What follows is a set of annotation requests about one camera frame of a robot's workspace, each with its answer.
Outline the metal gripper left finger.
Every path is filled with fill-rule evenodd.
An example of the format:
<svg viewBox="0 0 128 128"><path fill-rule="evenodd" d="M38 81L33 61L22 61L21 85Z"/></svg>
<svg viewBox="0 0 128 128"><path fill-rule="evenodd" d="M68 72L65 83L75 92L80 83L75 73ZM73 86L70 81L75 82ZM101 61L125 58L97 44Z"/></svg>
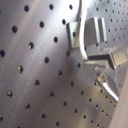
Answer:
<svg viewBox="0 0 128 128"><path fill-rule="evenodd" d="M103 87L106 92L116 101L119 101L119 97L112 91L112 89L109 87L108 83L106 82L105 75L100 73L96 77L96 83Z"/></svg>

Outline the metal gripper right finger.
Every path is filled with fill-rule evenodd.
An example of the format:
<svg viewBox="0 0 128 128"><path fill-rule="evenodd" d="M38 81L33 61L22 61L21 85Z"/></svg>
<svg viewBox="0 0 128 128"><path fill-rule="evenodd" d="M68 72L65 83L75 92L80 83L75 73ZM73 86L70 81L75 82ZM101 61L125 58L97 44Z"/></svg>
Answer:
<svg viewBox="0 0 128 128"><path fill-rule="evenodd" d="M100 61L107 61L109 67L115 70L119 65L128 61L128 48L120 46L89 54L85 63L95 64Z"/></svg>

